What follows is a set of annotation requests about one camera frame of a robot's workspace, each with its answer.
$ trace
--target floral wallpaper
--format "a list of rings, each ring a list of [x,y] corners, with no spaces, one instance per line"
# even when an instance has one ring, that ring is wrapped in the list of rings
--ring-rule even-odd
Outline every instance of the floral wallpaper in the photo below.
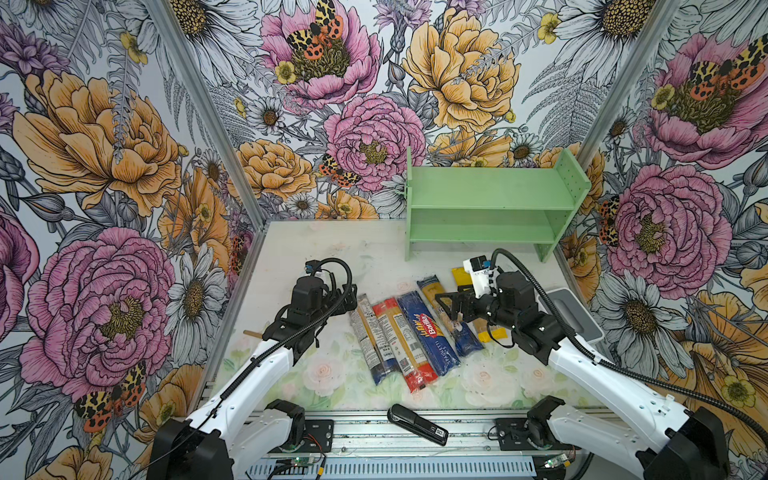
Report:
[[[3,478],[139,472],[253,241],[142,8],[0,2]]]
[[[414,165],[538,167],[581,142],[654,0],[171,5],[265,218],[287,220],[404,217],[408,148]],[[168,58],[146,9],[127,16]]]
[[[768,5],[689,0],[673,29],[616,110],[594,201],[561,246],[605,355],[768,425]],[[731,478],[765,475],[766,446],[714,412]]]

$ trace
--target orange peony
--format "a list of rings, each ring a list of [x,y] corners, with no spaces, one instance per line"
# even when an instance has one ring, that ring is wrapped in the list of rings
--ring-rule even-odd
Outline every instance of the orange peony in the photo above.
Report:
[[[166,375],[157,391],[141,404],[139,416],[147,423],[134,432],[136,440],[147,444],[136,463],[146,465],[157,430],[169,419],[184,419],[195,410],[194,393],[203,378],[203,367],[182,365]]]
[[[568,145],[568,150],[574,157],[578,154],[579,148],[581,148],[581,142]],[[552,168],[558,162],[562,151],[563,147],[545,150],[540,155],[536,155],[533,161],[541,168]],[[605,170],[605,154],[598,151],[585,172],[592,183],[592,188],[589,189],[587,197],[584,198],[584,202],[578,209],[578,213],[581,215],[587,215],[594,210],[598,206],[598,199],[603,196],[603,170]]]
[[[417,93],[433,91],[438,101],[435,124],[482,132],[510,108],[520,64],[514,54],[498,60],[498,33],[481,30],[480,21],[466,10],[445,12],[441,32],[424,23],[413,32],[402,67],[413,76]],[[480,73],[469,71],[485,62]]]
[[[508,135],[496,139],[493,135],[475,138],[475,132],[460,127],[449,134],[438,135],[427,150],[438,159],[451,161],[452,167],[499,167],[507,157],[511,141]]]
[[[587,234],[576,236],[573,232],[569,237],[560,240],[563,255],[576,278],[576,284],[589,302],[598,289],[600,281],[600,258],[598,258],[598,239]]]
[[[112,454],[101,452],[98,447],[88,450],[87,455],[80,447],[67,447],[27,480],[109,480],[111,463]]]
[[[317,220],[323,219],[347,219],[370,220],[379,218],[376,209],[365,198],[354,197],[340,190],[335,195],[328,194],[328,204],[320,204],[315,214]]]
[[[230,236],[227,221],[227,209],[223,201],[214,193],[217,185],[195,167],[194,175],[184,178],[184,193],[176,191],[168,197],[163,207],[163,214],[157,221],[162,245],[166,250],[179,253],[192,249],[200,251],[203,244],[214,249],[214,260],[227,272],[230,267]]]
[[[291,195],[308,192],[317,186],[312,175],[312,164],[281,142],[246,142],[240,145],[235,155],[256,198],[261,198],[264,192],[288,200]],[[232,177],[227,181],[227,189],[234,197],[240,198],[232,184]]]
[[[163,196],[181,185],[179,150],[149,99],[133,94],[131,122],[124,139],[122,160],[114,158],[117,139],[111,91],[106,80],[92,78],[88,86],[78,77],[50,70],[41,79],[27,76],[27,88],[47,116],[16,113],[13,138],[42,178],[43,191],[56,194],[90,193],[83,208],[98,204],[107,189],[134,200],[139,214],[148,217]]]
[[[700,291],[691,309],[703,330],[701,342],[683,341],[694,368],[681,379],[667,369],[670,383],[703,393],[746,413],[757,423],[768,425],[768,323],[730,292]],[[723,422],[726,432],[733,430],[730,449],[738,455],[754,456],[764,449],[755,433],[731,414],[708,404],[677,396],[688,409],[707,407]]]

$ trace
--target barilla logo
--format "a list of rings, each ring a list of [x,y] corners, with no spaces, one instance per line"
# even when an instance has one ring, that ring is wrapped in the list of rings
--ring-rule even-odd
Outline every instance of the barilla logo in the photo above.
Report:
[[[416,329],[423,336],[435,338],[436,336],[443,336],[440,331],[440,327],[435,325],[429,315],[426,313],[418,313],[414,315],[416,317]]]

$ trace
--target floral tablecloth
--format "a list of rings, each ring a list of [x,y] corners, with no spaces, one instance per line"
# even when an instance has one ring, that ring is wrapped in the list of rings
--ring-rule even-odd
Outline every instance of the floral tablecloth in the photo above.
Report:
[[[214,389],[218,391],[248,360],[260,340],[246,336],[230,343]],[[462,359],[426,389],[410,393],[399,372],[378,386],[345,316],[331,319],[293,369],[266,395],[260,408],[274,399],[289,400],[309,411],[381,410],[394,403],[414,409],[527,409],[542,396],[554,395],[574,406],[599,406],[599,401],[575,382],[543,366],[519,348],[485,349]]]

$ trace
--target black mounting plate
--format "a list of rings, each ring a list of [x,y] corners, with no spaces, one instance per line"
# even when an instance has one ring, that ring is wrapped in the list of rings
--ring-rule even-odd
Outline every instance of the black mounting plate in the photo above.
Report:
[[[333,420],[305,420],[304,421],[304,435],[312,435],[320,442],[320,447],[323,448],[325,453],[331,451],[333,447]],[[296,453],[320,453],[320,448],[315,442],[309,440],[303,440],[301,445],[296,450],[287,452],[280,447],[270,450],[270,453],[285,453],[292,455]]]
[[[502,452],[510,452],[513,450],[535,450],[537,449],[529,441],[527,437],[528,430],[525,428],[525,422],[528,419],[524,417],[496,419],[496,434],[498,435],[498,447]],[[566,445],[564,443],[555,442],[551,448],[547,450],[571,450],[573,445]]]

